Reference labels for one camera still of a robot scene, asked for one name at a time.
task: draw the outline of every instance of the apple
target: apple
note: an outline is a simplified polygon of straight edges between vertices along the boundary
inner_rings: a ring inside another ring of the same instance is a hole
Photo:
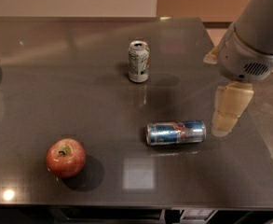
[[[78,141],[66,138],[50,148],[46,156],[46,164],[55,176],[68,178],[81,171],[86,163],[86,157],[86,151]]]

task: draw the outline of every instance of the silver can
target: silver can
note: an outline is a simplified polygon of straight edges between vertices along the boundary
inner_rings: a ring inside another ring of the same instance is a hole
[[[135,40],[129,46],[129,79],[136,83],[148,79],[150,51],[148,44]]]
[[[197,143],[205,138],[206,128],[201,120],[149,123],[146,126],[148,146]]]

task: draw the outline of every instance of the black vent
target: black vent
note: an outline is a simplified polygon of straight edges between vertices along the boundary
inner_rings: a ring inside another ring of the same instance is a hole
[[[247,63],[245,65],[245,72],[251,75],[260,76],[268,72],[268,66],[262,63]]]

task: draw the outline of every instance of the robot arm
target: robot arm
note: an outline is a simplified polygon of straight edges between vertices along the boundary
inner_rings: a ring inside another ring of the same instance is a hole
[[[212,130],[216,136],[231,132],[253,97],[254,81],[273,70],[273,0],[251,0],[205,59],[216,62],[230,79],[216,92]]]

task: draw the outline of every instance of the tabletop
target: tabletop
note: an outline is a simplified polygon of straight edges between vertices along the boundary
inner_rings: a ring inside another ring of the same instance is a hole
[[[151,49],[141,84],[128,78],[136,38]],[[228,82],[203,63],[211,49],[198,18],[0,18],[0,204],[273,209],[273,159],[249,112],[227,137],[210,132]],[[145,143],[147,123],[194,119],[204,142]],[[45,157],[67,137],[87,162],[59,179]]]

